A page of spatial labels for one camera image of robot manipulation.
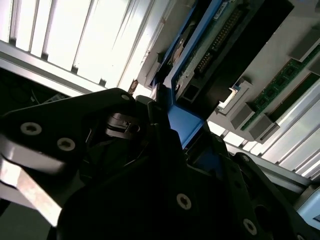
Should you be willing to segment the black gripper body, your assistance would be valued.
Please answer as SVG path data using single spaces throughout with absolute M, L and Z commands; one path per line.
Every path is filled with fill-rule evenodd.
M 215 171 L 143 157 L 74 193 L 59 240 L 235 240 L 240 220 Z

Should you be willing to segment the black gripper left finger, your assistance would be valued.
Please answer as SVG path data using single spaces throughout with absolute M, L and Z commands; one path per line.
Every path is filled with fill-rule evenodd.
M 0 181 L 54 227 L 68 199 L 144 157 L 186 163 L 156 101 L 119 88 L 13 110 L 0 119 Z

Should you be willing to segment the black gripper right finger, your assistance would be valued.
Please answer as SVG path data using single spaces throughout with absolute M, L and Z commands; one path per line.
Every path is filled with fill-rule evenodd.
M 218 157 L 232 237 L 240 240 L 313 240 L 315 231 L 245 153 L 230 155 L 207 123 L 203 133 Z

